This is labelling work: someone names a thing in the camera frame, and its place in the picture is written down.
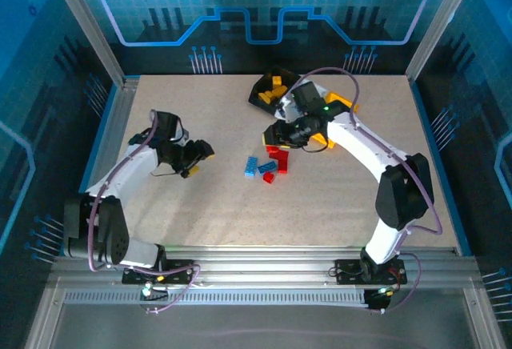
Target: red lego brick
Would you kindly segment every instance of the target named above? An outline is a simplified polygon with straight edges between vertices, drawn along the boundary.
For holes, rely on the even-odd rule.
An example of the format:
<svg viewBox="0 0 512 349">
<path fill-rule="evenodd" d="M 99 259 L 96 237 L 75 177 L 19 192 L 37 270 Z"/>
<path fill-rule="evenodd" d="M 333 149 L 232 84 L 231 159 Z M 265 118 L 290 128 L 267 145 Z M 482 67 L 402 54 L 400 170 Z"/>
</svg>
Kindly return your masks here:
<svg viewBox="0 0 512 349">
<path fill-rule="evenodd" d="M 263 181 L 265 181 L 266 183 L 272 183 L 275 179 L 275 175 L 273 175 L 272 173 L 270 173 L 269 171 L 267 171 L 264 175 L 263 175 Z"/>
<path fill-rule="evenodd" d="M 288 161 L 285 159 L 278 160 L 278 173 L 280 175 L 285 175 L 288 173 Z"/>
<path fill-rule="evenodd" d="M 269 153 L 269 157 L 272 159 L 277 159 L 277 160 L 284 159 L 284 160 L 288 161 L 288 152 L 285 150 L 273 151 L 273 152 Z"/>
</svg>

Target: black mount bracket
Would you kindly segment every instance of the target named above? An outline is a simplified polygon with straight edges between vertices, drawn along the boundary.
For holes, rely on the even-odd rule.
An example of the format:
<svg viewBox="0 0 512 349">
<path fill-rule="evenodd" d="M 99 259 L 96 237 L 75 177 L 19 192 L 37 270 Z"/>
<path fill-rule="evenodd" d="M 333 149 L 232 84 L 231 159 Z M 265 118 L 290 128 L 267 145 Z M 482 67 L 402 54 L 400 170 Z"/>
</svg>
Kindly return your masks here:
<svg viewBox="0 0 512 349">
<path fill-rule="evenodd" d="M 165 265 L 162 265 L 163 271 L 171 271 L 173 269 L 178 269 L 180 267 L 188 267 L 192 265 L 194 260 L 192 259 L 168 259 L 166 260 Z M 182 284 L 187 285 L 192 280 L 194 276 L 194 269 L 189 269 L 188 271 L 180 271 L 174 275 L 167 275 L 164 277 L 162 281 L 158 281 L 158 275 L 144 275 L 142 273 L 138 273 L 137 271 L 133 271 L 131 269 L 126 268 L 122 273 L 122 283 L 124 285 L 144 285 L 148 281 L 153 284 Z"/>
<path fill-rule="evenodd" d="M 390 262 L 388 269 L 394 269 L 400 274 L 400 283 L 407 283 L 407 273 L 401 259 L 394 259 Z M 337 259 L 334 261 L 332 271 L 336 276 L 338 285 L 394 285 L 397 279 L 389 271 L 384 271 L 379 276 L 372 277 L 369 281 L 362 279 L 361 264 L 358 259 Z"/>
</svg>

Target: enclosure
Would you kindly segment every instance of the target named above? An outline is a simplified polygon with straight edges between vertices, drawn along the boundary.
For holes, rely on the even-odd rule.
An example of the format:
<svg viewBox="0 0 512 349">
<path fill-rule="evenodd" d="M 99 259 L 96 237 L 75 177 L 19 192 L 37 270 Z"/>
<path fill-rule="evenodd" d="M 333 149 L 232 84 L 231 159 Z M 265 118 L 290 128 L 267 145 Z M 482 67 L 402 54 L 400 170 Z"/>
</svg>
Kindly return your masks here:
<svg viewBox="0 0 512 349">
<path fill-rule="evenodd" d="M 282 347 L 512 345 L 512 0 L 3 1 L 4 347 L 69 347 L 74 334 L 75 347 L 122 347 L 136 336 L 158 344 L 176 319 L 198 326 L 173 327 L 177 347 L 261 347 L 261 334 L 263 346 Z M 346 69 L 361 87 L 364 124 L 426 156 L 444 233 L 407 238 L 403 250 L 418 254 L 424 273 L 400 311 L 373 316 L 318 301 L 357 294 L 327 270 L 357 257 L 378 219 L 378 186 L 356 158 L 339 145 L 292 150 L 288 174 L 272 185 L 244 176 L 249 156 L 267 158 L 261 136 L 275 120 L 247 101 L 275 66 Z M 347 76 L 311 79 L 354 99 Z M 62 217 L 66 199 L 150 127 L 151 109 L 178 114 L 216 155 L 190 179 L 160 166 L 124 204 L 132 237 L 203 267 L 183 305 L 148 320 L 139 288 L 64 257 Z M 433 222 L 430 213 L 420 221 Z M 405 263 L 403 293 L 420 275 Z M 227 295 L 238 305 L 227 306 Z M 102 328 L 90 341 L 96 318 Z"/>
</svg>

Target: metal frame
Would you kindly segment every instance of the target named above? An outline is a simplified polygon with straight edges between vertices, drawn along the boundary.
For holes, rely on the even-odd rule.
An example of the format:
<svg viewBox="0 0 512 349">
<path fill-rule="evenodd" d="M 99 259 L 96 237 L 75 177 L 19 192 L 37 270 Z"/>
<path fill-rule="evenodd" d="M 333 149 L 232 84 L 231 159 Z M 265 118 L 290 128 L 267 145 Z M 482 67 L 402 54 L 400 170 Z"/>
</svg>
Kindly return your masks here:
<svg viewBox="0 0 512 349">
<path fill-rule="evenodd" d="M 429 28 L 426 30 L 422 41 L 406 69 L 406 76 L 409 82 L 414 82 L 418 78 L 461 1 L 462 0 L 442 0 L 438 11 L 432 19 Z"/>
<path fill-rule="evenodd" d="M 122 72 L 121 66 L 115 58 L 108 42 L 106 41 L 98 22 L 96 22 L 93 13 L 90 11 L 86 0 L 65 1 L 70 7 L 74 17 L 77 19 L 78 24 L 82 28 L 87 39 L 89 39 L 91 46 L 105 67 L 107 73 L 112 79 L 112 82 L 115 86 L 122 88 L 125 82 L 125 75 Z"/>
<path fill-rule="evenodd" d="M 181 301 L 189 305 L 232 304 L 236 299 L 238 304 L 250 305 L 364 307 L 360 293 L 369 287 L 340 286 L 327 274 L 335 259 L 356 259 L 359 251 L 338 247 L 180 247 L 167 255 L 170 259 L 194 259 L 201 265 L 191 296 Z M 447 248 L 408 251 L 422 263 L 418 288 L 463 290 L 480 347 L 505 348 L 475 259 Z M 413 259 L 403 258 L 409 278 L 404 288 L 410 289 L 418 271 Z M 122 285 L 121 278 L 122 272 L 113 269 L 92 273 L 84 260 L 56 259 L 26 348 L 50 347 L 63 304 L 139 304 L 141 287 Z M 171 296 L 181 291 L 174 286 L 167 289 Z"/>
</svg>

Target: metal vent strip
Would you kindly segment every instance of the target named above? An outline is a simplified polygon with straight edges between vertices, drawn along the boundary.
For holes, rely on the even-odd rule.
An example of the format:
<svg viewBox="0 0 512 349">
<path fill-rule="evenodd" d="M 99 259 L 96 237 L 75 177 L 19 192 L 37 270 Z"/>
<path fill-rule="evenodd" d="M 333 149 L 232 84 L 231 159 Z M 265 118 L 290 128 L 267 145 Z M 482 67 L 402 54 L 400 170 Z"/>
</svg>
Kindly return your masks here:
<svg viewBox="0 0 512 349">
<path fill-rule="evenodd" d="M 165 305 L 182 289 L 168 290 L 169 297 L 158 301 L 141 301 L 140 290 L 67 291 L 68 305 Z M 181 305 L 323 305 L 337 307 L 366 307 L 361 289 L 325 290 L 253 290 L 253 289 L 190 289 L 179 301 Z"/>
</svg>

